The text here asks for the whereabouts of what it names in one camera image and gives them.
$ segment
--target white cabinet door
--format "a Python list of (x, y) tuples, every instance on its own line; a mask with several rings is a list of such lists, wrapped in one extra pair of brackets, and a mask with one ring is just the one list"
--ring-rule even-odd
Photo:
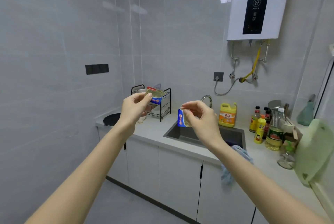
[(159, 148), (159, 201), (196, 220), (203, 161)]
[(258, 209), (255, 211), (253, 224), (269, 224)]
[(131, 136), (126, 142), (129, 186), (159, 200), (159, 147)]
[(237, 183), (221, 183), (220, 165), (203, 163), (197, 221), (201, 224), (251, 224), (255, 205)]
[[(98, 129), (98, 135), (100, 137), (100, 140), (106, 135), (106, 133), (108, 133), (108, 131), (109, 130), (101, 128)], [(108, 172), (108, 176), (125, 185), (129, 185), (127, 153), (124, 148), (121, 149), (120, 153), (115, 159), (114, 164)]]

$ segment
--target gray kitchen sink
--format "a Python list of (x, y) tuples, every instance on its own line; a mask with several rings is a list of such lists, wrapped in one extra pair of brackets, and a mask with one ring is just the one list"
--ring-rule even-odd
[[(223, 140), (229, 146), (238, 145), (246, 150), (244, 130), (219, 125), (219, 131)], [(193, 128), (178, 127), (177, 122), (165, 133), (164, 137), (204, 147)]]

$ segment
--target white water heater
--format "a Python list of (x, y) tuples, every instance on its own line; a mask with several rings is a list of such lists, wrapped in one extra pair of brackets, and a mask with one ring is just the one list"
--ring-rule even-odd
[(232, 0), (227, 40), (278, 38), (286, 0)]

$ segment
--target blue and gold package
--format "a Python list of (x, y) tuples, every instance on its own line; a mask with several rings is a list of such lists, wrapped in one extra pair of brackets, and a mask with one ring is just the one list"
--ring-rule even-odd
[(161, 100), (162, 100), (162, 96), (164, 95), (164, 91), (155, 89), (153, 87), (147, 87), (146, 95), (148, 93), (152, 93), (152, 100), (150, 101), (151, 103), (154, 103), (156, 105), (161, 104)]
[(188, 122), (187, 118), (183, 114), (184, 109), (179, 109), (177, 116), (177, 126), (179, 127), (191, 127), (191, 124)]

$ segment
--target blue towel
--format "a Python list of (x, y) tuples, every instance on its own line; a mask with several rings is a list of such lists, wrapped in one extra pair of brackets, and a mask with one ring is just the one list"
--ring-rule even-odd
[[(249, 161), (251, 164), (254, 164), (253, 158), (249, 156), (246, 150), (243, 150), (240, 146), (231, 146), (232, 149), (236, 150), (243, 158)], [(221, 164), (221, 181), (223, 184), (231, 185), (234, 182), (234, 178), (231, 173), (223, 164)]]

